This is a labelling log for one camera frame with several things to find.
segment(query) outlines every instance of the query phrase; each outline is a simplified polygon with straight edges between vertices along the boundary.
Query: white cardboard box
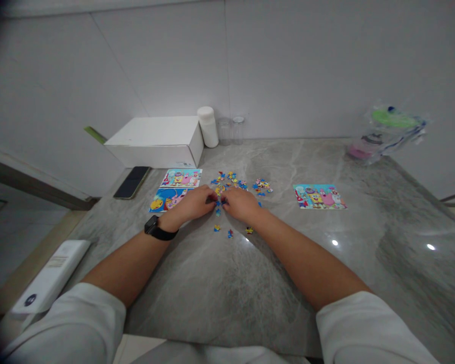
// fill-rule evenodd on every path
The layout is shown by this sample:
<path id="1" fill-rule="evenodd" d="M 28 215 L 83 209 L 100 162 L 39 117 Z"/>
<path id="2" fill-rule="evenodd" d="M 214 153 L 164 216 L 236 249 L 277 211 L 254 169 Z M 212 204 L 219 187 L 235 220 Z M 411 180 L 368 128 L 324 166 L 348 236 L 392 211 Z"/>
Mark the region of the white cardboard box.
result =
<path id="1" fill-rule="evenodd" d="M 204 141 L 197 116 L 134 118 L 105 146 L 128 168 L 197 168 Z"/>

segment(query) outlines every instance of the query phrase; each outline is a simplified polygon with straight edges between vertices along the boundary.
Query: white router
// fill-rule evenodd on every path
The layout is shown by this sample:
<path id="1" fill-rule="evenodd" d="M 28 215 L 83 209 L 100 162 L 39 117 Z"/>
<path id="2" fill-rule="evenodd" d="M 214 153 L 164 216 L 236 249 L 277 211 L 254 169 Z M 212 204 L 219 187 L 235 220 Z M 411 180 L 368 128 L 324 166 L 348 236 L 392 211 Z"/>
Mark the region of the white router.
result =
<path id="1" fill-rule="evenodd" d="M 66 240 L 56 250 L 12 308 L 13 314 L 37 314 L 50 309 L 91 242 Z"/>

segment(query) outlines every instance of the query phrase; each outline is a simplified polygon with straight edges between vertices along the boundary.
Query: hand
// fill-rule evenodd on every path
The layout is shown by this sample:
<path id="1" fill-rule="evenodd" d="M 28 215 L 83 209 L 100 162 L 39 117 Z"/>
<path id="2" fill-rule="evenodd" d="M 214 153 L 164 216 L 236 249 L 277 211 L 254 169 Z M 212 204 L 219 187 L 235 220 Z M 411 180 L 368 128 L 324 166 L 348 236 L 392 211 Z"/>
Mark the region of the hand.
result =
<path id="1" fill-rule="evenodd" d="M 221 200 L 227 200 L 223 208 L 229 215 L 248 225 L 262 211 L 256 197 L 252 193 L 241 189 L 231 188 L 225 191 L 221 196 Z"/>
<path id="2" fill-rule="evenodd" d="M 196 219 L 216 207 L 217 194 L 208 185 L 190 190 L 174 208 L 159 218 L 159 227 L 168 232 L 176 232 L 184 222 Z"/>

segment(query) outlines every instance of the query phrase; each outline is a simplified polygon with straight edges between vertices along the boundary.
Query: green lid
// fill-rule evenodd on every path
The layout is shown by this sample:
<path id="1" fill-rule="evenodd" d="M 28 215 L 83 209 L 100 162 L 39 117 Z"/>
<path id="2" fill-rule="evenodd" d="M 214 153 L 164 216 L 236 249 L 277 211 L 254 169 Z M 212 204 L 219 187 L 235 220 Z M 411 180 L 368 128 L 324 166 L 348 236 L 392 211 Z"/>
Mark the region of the green lid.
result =
<path id="1" fill-rule="evenodd" d="M 412 117 L 401 113 L 389 112 L 387 110 L 374 111 L 373 119 L 381 124 L 399 128 L 414 127 L 418 125 L 418 122 Z"/>

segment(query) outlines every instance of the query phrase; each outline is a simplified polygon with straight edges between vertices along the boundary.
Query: marble table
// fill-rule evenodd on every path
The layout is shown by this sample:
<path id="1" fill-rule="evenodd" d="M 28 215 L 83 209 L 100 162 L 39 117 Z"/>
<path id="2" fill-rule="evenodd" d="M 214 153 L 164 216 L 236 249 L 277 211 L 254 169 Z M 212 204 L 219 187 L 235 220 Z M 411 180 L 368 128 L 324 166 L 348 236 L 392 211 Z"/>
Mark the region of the marble table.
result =
<path id="1" fill-rule="evenodd" d="M 220 170 L 236 172 L 250 190 L 257 178 L 270 182 L 274 192 L 258 197 L 264 208 L 348 265 L 441 363 L 455 363 L 455 216 L 391 158 L 364 167 L 346 156 L 347 142 L 205 149 L 201 183 Z M 131 201 L 112 198 L 120 178 L 88 212 L 70 238 L 94 243 L 66 289 L 143 228 L 165 172 L 153 170 Z M 335 184 L 348 209 L 299 209 L 292 184 L 304 183 Z M 125 333 L 321 357 L 313 309 L 266 243 L 245 229 L 224 211 L 187 223 L 128 311 Z"/>

